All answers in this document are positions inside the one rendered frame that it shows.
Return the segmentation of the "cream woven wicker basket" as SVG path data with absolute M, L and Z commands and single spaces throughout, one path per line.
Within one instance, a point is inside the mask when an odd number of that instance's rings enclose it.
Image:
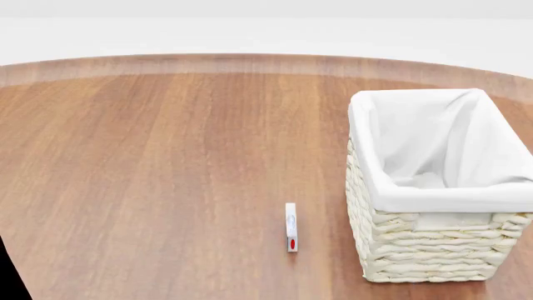
M 485 281 L 533 222 L 531 212 L 490 213 L 471 225 L 416 229 L 418 212 L 373 207 L 353 142 L 347 143 L 346 205 L 363 277 L 374 283 Z

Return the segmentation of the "white cloth basket liner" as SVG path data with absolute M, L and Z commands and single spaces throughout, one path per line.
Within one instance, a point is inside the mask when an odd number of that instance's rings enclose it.
M 533 154 L 486 92 L 362 91 L 348 114 L 375 209 L 533 213 Z

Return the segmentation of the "small white tube red cap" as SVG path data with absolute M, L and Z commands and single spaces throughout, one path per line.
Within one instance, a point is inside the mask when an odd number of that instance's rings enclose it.
M 298 251 L 298 231 L 296 218 L 296 204 L 288 202 L 285 205 L 286 215 L 286 249 L 289 253 Z

